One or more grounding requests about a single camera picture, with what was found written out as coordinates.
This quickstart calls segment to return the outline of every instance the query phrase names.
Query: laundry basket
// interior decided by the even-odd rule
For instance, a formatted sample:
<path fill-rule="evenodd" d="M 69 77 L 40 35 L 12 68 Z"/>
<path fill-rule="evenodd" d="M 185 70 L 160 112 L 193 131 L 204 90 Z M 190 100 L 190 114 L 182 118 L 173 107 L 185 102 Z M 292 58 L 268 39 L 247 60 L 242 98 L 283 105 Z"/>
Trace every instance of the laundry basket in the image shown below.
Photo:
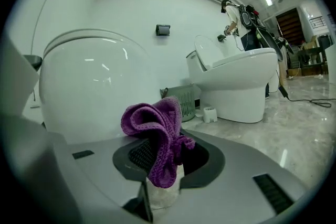
<path fill-rule="evenodd" d="M 163 97 L 175 96 L 180 102 L 182 122 L 195 116 L 195 98 L 193 85 L 165 88 L 160 90 Z"/>

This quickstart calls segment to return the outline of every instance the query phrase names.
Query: purple towel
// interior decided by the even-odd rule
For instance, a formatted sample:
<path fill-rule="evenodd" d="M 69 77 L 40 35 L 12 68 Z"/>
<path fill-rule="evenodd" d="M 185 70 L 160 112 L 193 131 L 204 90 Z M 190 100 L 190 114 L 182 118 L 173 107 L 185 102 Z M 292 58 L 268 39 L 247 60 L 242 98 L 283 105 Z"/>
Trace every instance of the purple towel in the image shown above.
<path fill-rule="evenodd" d="M 129 106 L 121 118 L 121 127 L 127 135 L 158 135 L 156 161 L 148 174 L 154 186 L 171 187 L 176 180 L 177 166 L 182 164 L 182 143 L 188 149 L 195 147 L 195 141 L 180 135 L 181 110 L 176 97 L 167 97 L 150 105 L 140 103 Z"/>

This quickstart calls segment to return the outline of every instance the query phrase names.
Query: t-shirt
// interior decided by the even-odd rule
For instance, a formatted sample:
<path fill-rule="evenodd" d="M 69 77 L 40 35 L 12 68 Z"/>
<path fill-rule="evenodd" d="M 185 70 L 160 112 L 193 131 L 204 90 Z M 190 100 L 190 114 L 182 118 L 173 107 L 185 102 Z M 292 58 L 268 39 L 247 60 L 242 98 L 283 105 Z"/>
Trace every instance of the t-shirt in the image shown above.
<path fill-rule="evenodd" d="M 245 26 L 242 24 L 242 22 L 240 21 L 239 10 L 237 7 L 226 6 L 226 13 L 229 16 L 231 22 L 235 22 L 237 24 L 240 38 L 242 38 L 244 35 L 250 32 L 250 30 L 247 30 Z"/>

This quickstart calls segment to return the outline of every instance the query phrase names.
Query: marble floor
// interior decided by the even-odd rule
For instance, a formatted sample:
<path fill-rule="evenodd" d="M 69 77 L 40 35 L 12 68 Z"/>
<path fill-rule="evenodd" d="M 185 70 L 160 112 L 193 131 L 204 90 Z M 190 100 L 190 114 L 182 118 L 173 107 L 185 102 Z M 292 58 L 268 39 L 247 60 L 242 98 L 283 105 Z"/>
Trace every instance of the marble floor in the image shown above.
<path fill-rule="evenodd" d="M 284 87 L 292 100 L 336 98 L 336 86 L 328 77 L 296 77 L 286 80 Z M 330 102 L 331 108 L 290 102 L 278 91 L 266 100 L 264 118 L 258 123 L 204 123 L 194 118 L 182 127 L 254 147 L 311 188 L 324 175 L 335 150 L 336 101 Z"/>

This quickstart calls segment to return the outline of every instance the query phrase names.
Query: person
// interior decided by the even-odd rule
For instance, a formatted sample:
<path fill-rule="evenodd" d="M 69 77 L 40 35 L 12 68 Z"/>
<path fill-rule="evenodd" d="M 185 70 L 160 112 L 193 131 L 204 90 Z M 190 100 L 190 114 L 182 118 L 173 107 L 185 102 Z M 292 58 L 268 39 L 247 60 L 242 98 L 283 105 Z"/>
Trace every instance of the person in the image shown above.
<path fill-rule="evenodd" d="M 239 9 L 237 5 L 233 4 L 230 0 L 222 1 L 222 12 L 227 13 L 231 24 L 225 31 L 225 35 L 230 35 L 231 31 L 237 27 L 243 49 L 245 51 L 260 49 L 259 40 L 257 38 L 255 30 L 246 29 L 240 20 Z M 269 85 L 266 85 L 265 98 L 269 98 Z"/>

